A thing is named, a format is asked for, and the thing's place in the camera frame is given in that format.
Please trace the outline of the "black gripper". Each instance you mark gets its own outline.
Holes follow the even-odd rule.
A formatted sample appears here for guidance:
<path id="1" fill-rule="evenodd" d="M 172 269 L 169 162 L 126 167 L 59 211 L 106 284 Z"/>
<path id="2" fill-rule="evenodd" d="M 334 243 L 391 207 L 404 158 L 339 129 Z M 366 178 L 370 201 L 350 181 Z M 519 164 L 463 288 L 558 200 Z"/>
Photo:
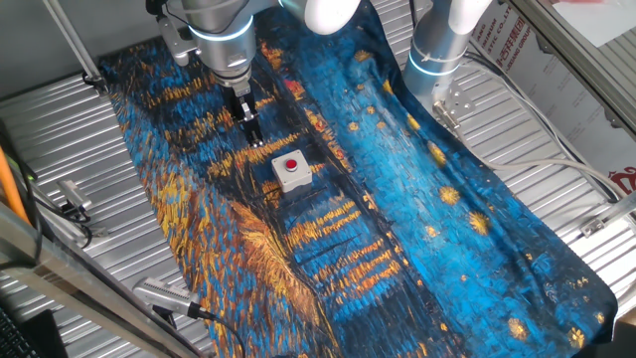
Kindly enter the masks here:
<path id="1" fill-rule="evenodd" d="M 234 120 L 240 122 L 243 134 L 250 147 L 263 145 L 263 136 L 255 113 L 253 93 L 246 79 L 222 80 L 224 99 Z"/>

